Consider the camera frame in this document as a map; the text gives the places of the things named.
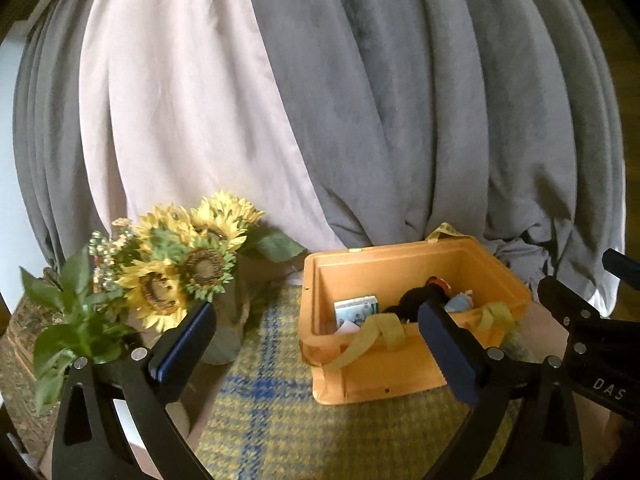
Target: orange box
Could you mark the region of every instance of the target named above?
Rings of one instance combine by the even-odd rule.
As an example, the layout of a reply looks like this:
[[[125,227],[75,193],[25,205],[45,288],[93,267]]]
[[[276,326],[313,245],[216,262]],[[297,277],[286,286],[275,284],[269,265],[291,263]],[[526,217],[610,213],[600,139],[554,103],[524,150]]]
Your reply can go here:
[[[446,280],[453,294],[473,290],[474,306],[503,301],[521,319],[531,300],[529,289],[473,238],[445,238],[436,243],[330,251],[309,255],[300,302],[298,337],[303,360],[311,365],[314,398],[321,404],[346,404],[402,396],[444,386],[446,381],[417,323],[405,326],[406,345],[395,352],[379,338],[365,354],[341,370],[322,369],[353,340],[336,330],[334,301],[375,295],[380,311],[398,304],[410,288],[428,277]],[[485,348],[498,346],[504,331],[497,326],[474,332],[481,311],[453,314]]]

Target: crumpled gray fabric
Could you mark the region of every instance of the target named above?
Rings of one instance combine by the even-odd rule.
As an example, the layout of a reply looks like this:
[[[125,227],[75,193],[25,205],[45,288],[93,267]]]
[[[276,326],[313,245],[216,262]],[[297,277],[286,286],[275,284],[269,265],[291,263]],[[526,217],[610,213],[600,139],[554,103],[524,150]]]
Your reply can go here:
[[[606,280],[600,257],[624,222],[620,123],[578,0],[252,3],[345,245],[410,242],[446,221],[533,290],[556,274],[589,299]]]
[[[18,183],[40,248],[60,269],[104,230],[89,190],[80,138],[78,74],[93,0],[53,0],[28,39],[14,100]]]

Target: black plush toy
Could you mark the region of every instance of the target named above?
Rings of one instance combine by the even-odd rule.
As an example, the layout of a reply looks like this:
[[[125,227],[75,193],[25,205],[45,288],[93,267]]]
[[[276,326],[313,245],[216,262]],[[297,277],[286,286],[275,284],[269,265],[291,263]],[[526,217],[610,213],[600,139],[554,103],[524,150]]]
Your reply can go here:
[[[449,302],[449,297],[439,282],[443,281],[436,276],[431,276],[424,286],[417,286],[406,291],[400,298],[398,305],[390,306],[385,312],[396,314],[401,320],[404,319],[409,323],[416,323],[418,321],[418,310],[423,303],[428,301],[444,308]]]

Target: white wall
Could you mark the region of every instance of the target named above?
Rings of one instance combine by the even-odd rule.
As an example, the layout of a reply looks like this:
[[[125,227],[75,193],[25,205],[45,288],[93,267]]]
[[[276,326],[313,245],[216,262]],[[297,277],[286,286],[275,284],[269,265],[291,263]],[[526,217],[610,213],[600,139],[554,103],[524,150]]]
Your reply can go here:
[[[14,160],[14,89],[24,39],[0,45],[0,293],[13,312],[22,297],[18,266],[41,275],[47,265],[29,224]]]

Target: yellow strap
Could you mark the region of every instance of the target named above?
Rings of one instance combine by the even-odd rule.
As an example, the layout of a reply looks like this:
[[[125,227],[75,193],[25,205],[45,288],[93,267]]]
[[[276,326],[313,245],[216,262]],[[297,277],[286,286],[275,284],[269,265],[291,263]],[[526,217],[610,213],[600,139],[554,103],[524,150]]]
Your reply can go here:
[[[498,301],[497,303],[487,303],[481,307],[482,317],[476,330],[489,330],[494,324],[505,332],[510,332],[516,327],[516,322],[511,315],[509,307]]]
[[[440,224],[440,227],[438,227],[437,229],[434,229],[433,232],[429,236],[427,236],[427,239],[426,239],[427,243],[428,244],[436,243],[440,239],[440,235],[472,238],[469,235],[463,235],[462,233],[456,231],[450,224],[447,224],[445,222],[443,224]]]
[[[367,317],[360,330],[353,337],[353,342],[347,349],[329,364],[324,370],[332,372],[353,363],[358,357],[371,348],[382,336],[389,351],[399,349],[405,343],[404,326],[396,314],[374,314]]]

